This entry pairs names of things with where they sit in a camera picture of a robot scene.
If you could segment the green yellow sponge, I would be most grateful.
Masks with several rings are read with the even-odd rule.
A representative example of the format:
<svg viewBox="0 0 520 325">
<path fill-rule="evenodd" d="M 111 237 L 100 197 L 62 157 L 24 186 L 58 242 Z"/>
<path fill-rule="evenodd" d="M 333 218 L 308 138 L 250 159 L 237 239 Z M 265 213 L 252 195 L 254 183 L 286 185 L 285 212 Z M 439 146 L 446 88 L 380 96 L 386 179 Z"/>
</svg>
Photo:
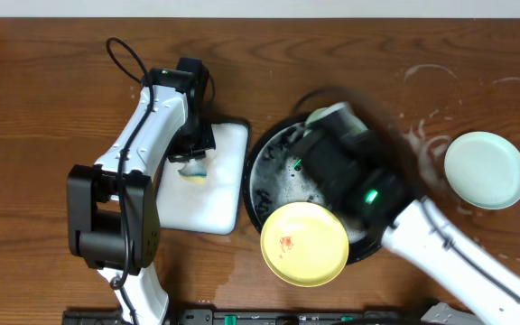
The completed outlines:
<svg viewBox="0 0 520 325">
<path fill-rule="evenodd" d="M 202 161 L 192 159 L 178 170 L 178 174 L 185 181 L 203 183 L 207 178 L 207 169 Z"/>
</svg>

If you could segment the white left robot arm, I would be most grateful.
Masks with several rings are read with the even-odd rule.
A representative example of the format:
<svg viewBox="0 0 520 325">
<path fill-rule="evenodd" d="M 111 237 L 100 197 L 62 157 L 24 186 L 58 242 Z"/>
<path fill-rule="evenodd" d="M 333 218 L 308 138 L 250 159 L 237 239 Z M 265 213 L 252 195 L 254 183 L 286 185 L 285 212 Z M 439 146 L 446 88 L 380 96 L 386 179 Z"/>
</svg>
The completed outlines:
<svg viewBox="0 0 520 325">
<path fill-rule="evenodd" d="M 161 324 L 169 299 L 153 265 L 161 226 L 154 177 L 164 161 L 190 163 L 215 148 L 200 121 L 209 70 L 183 58 L 140 80 L 141 100 L 112 147 L 67 178 L 70 252 L 108 279 L 126 324 Z"/>
</svg>

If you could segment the pale green plate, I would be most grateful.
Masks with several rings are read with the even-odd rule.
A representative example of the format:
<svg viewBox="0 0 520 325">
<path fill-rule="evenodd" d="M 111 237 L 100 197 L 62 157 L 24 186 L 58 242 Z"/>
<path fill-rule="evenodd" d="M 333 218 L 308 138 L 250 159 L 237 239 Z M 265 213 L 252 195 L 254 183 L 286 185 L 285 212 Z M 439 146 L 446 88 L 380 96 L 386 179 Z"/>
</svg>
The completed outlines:
<svg viewBox="0 0 520 325">
<path fill-rule="evenodd" d="M 335 112 L 340 112 L 340 114 L 345 118 L 345 121 L 348 122 L 348 125 L 356 129 L 357 134 L 362 133 L 368 129 L 368 127 L 359 118 L 348 111 L 348 107 L 344 103 L 337 103 L 333 106 L 323 107 L 313 111 L 304 123 L 305 130 L 303 135 L 306 136 L 311 132 L 309 129 L 310 123 L 322 119 Z"/>
<path fill-rule="evenodd" d="M 455 193 L 473 206 L 505 209 L 520 200 L 520 152 L 500 135 L 457 137 L 445 153 L 444 171 Z"/>
</svg>

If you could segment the yellow plate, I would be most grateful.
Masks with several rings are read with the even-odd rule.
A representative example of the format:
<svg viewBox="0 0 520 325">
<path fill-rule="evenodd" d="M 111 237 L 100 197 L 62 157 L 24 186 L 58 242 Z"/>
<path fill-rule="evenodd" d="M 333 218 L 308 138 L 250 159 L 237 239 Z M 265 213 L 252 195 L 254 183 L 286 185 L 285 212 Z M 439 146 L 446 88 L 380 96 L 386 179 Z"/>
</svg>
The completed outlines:
<svg viewBox="0 0 520 325">
<path fill-rule="evenodd" d="M 263 258 L 283 281 L 300 286 L 321 286 L 335 279 L 348 261 L 348 235 L 327 209 L 310 202 L 281 206 L 261 231 Z"/>
</svg>

